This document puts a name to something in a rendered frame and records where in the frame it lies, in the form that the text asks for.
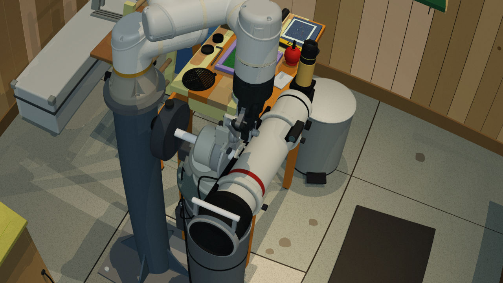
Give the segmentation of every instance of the red stripe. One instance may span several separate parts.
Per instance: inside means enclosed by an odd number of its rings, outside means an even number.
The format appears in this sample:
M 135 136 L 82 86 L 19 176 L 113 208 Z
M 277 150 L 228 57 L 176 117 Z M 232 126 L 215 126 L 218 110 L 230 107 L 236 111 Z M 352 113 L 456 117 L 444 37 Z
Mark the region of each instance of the red stripe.
M 230 175 L 231 173 L 243 173 L 245 175 L 250 176 L 255 181 L 257 181 L 257 183 L 260 185 L 260 188 L 262 189 L 262 196 L 264 196 L 264 194 L 266 193 L 266 188 L 264 187 L 264 183 L 262 183 L 262 180 L 260 180 L 260 178 L 257 175 L 255 175 L 254 173 L 252 173 L 248 170 L 245 170 L 245 169 L 232 169 L 228 175 Z

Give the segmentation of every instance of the floor stain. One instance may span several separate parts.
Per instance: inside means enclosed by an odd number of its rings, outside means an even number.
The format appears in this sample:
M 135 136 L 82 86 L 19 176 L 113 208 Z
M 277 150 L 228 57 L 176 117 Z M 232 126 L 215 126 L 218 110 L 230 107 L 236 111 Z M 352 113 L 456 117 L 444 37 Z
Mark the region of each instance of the floor stain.
M 281 238 L 280 239 L 280 246 L 282 246 L 284 248 L 288 248 L 291 245 L 292 244 L 290 243 L 290 240 L 288 238 Z
M 425 155 L 422 153 L 416 153 L 415 154 L 415 159 L 419 162 L 423 162 L 425 160 Z

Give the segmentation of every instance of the concrete floor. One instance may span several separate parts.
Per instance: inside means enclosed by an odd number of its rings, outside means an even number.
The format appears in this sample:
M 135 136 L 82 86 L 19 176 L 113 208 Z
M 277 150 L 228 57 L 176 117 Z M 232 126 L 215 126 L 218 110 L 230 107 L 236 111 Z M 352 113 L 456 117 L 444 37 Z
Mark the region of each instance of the concrete floor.
M 100 82 L 86 100 L 94 114 L 81 111 L 59 135 L 18 115 L 0 136 L 0 201 L 28 221 L 58 283 L 108 282 L 96 270 L 129 217 L 113 115 L 97 110 L 102 88 Z M 357 110 L 327 184 L 306 184 L 295 172 L 290 189 L 282 188 L 284 162 L 267 189 L 269 208 L 257 215 L 246 281 L 327 282 L 361 205 L 436 229 L 424 282 L 498 282 L 503 157 L 353 93 Z M 196 113 L 193 132 L 216 122 Z M 166 214 L 173 218 L 176 157 L 164 164 Z

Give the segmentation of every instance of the trash can lid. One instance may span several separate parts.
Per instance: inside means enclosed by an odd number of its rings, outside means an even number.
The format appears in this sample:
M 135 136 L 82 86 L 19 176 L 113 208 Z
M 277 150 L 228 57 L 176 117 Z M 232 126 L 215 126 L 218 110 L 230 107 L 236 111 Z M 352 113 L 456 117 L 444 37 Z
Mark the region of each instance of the trash can lid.
M 345 85 L 326 78 L 315 78 L 311 119 L 326 123 L 342 123 L 356 111 L 356 99 Z

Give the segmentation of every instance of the purple frame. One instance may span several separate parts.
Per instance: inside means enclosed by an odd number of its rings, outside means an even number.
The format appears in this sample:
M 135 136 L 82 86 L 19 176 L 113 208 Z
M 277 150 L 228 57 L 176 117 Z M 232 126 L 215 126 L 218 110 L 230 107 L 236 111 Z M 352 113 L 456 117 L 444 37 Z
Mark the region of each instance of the purple frame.
M 215 65 L 216 70 L 225 72 L 229 75 L 234 75 L 234 69 L 229 68 L 227 66 L 224 66 L 223 63 L 227 60 L 227 58 L 229 58 L 229 55 L 232 53 L 232 51 L 235 48 L 236 48 L 236 40 L 234 40 L 234 42 L 229 46 L 229 49 L 227 49 L 227 51 L 222 55 L 220 60 L 217 62 L 217 64 Z M 283 52 L 278 50 L 278 59 L 276 60 L 276 64 L 279 63 L 282 56 L 283 56 Z

